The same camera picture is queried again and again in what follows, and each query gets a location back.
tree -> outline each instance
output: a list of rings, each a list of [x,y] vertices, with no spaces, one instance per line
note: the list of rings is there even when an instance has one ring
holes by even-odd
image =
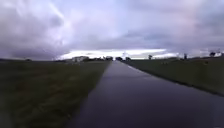
[[[151,60],[153,56],[152,55],[149,55],[148,57],[149,57],[149,60]]]
[[[215,57],[215,54],[216,54],[215,52],[210,52],[209,56],[210,57]]]

wet road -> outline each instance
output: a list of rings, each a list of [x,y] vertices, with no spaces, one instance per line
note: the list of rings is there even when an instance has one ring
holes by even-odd
[[[224,128],[224,99],[114,61],[68,128]]]

dark cloud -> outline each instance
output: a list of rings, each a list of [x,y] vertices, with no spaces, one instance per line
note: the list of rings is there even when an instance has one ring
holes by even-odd
[[[52,59],[107,49],[196,55],[224,48],[222,0],[0,2],[0,57]]]

field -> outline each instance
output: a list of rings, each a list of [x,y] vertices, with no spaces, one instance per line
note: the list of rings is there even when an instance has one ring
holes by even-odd
[[[15,128],[63,128],[108,64],[1,60],[0,80]]]
[[[224,58],[123,61],[147,73],[224,96]]]

white building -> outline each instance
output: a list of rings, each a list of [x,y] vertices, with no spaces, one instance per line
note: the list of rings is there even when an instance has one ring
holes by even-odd
[[[73,57],[72,61],[73,62],[82,62],[85,59],[89,59],[89,57],[88,56],[77,56],[77,57]]]

